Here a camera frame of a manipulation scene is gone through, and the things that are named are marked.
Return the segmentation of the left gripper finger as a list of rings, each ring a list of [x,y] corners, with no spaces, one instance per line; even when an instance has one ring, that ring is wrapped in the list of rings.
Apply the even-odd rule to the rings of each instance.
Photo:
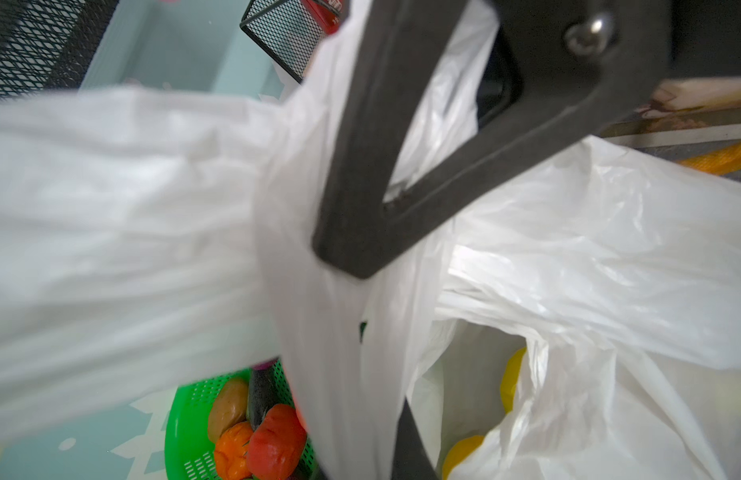
[[[438,480],[407,401],[404,401],[397,424],[391,479]]]

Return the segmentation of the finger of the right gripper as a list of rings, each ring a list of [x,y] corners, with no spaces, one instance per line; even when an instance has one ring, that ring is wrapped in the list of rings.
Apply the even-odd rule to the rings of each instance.
[[[389,201],[404,138],[465,5],[370,7],[312,236],[327,264],[370,278],[482,195],[616,120],[668,72],[667,1],[492,1],[488,8],[509,53],[506,110]]]

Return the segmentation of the yellow peach fruit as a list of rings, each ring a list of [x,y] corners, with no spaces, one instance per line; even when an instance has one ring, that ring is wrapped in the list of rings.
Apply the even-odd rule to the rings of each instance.
[[[483,443],[483,440],[483,435],[474,435],[456,442],[445,456],[441,470],[442,479],[448,480],[454,468],[464,462]]]

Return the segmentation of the white canvas tote bag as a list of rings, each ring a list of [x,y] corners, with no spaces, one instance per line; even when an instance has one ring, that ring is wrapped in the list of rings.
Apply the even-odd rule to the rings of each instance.
[[[600,137],[741,182],[741,77],[666,80]]]

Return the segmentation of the white plastic grocery bag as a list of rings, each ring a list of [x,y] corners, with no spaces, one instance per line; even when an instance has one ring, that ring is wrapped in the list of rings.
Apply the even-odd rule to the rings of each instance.
[[[459,479],[741,479],[741,184],[588,137],[368,281],[318,201],[370,2],[282,104],[139,87],[0,102],[0,443],[281,357],[334,479],[385,479],[447,347],[523,337]]]

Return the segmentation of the red tomato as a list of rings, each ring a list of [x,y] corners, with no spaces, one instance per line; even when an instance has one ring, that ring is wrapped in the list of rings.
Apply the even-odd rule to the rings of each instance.
[[[288,479],[300,463],[306,440],[308,432],[302,426],[298,412],[286,404],[274,405],[250,437],[250,472],[262,480]]]

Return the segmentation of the dark purple eggplant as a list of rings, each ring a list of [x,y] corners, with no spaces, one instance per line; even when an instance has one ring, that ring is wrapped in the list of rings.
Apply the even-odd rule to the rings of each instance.
[[[258,429],[258,426],[262,424],[268,410],[278,404],[274,365],[276,365],[276,362],[268,362],[262,366],[254,367],[252,373],[250,373],[248,422],[250,422],[253,430]]]

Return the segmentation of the red bell pepper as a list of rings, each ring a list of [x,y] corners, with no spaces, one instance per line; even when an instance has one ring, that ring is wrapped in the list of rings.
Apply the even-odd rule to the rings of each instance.
[[[252,478],[248,467],[248,444],[254,430],[248,422],[240,422],[226,430],[214,448],[216,473],[222,480]]]

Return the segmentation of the brown potato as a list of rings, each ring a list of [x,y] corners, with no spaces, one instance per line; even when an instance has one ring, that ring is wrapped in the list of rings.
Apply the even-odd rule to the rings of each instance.
[[[218,442],[230,427],[244,421],[248,409],[248,384],[232,378],[224,384],[208,415],[208,439]]]

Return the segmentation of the black mesh wall basket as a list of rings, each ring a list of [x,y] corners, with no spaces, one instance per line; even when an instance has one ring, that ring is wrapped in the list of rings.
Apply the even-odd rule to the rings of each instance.
[[[118,0],[0,0],[0,101],[82,85]]]

